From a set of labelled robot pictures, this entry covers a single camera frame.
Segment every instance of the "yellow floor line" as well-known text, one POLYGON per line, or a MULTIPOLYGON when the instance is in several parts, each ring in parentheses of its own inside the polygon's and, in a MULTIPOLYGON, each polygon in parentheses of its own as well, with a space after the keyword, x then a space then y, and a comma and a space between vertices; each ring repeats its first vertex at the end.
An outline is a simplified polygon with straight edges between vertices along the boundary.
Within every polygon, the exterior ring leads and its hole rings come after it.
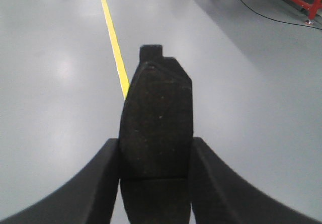
POLYGON ((109 35, 110 35, 110 40, 111 40, 111 44, 112 44, 116 68, 117 68, 117 72, 119 75, 120 84, 121 84, 121 88, 122 88, 122 93, 123 93, 123 97, 125 99, 126 94, 127 94, 129 87, 130 87, 129 79, 126 74, 124 62, 123 62, 122 55, 121 55, 120 46, 117 41, 117 37, 116 37, 115 29, 114 29, 114 24, 112 21, 112 17, 111 17, 111 13, 110 13, 107 1, 106 0, 101 0, 101 1, 102 1, 102 6, 103 6, 104 15, 105 15, 107 29, 108 29, 109 35))

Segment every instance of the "gray floor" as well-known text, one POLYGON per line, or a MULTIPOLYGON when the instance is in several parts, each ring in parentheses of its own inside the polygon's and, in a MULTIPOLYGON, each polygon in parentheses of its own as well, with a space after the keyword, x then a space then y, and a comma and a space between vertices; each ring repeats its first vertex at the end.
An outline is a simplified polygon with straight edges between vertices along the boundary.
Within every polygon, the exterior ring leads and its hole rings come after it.
MULTIPOLYGON (((239 0, 107 1, 129 77, 140 45, 163 44, 194 82, 195 136, 265 193, 322 220, 322 32, 239 0)), ((306 18, 281 0, 245 2, 306 18)), ((0 0, 0 35, 2 219, 116 137, 123 99, 100 0, 0 0)), ((128 223, 120 196, 113 223, 128 223)))

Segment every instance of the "gripper jaw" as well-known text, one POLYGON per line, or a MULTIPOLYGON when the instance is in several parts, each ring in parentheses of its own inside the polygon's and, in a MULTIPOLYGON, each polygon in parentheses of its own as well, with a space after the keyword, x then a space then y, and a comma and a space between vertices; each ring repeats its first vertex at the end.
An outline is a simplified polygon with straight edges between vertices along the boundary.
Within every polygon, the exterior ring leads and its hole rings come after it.
POLYGON ((0 224, 110 223, 120 180, 131 224, 321 224, 270 198, 193 137, 192 82, 162 46, 141 48, 118 139, 70 181, 0 224))

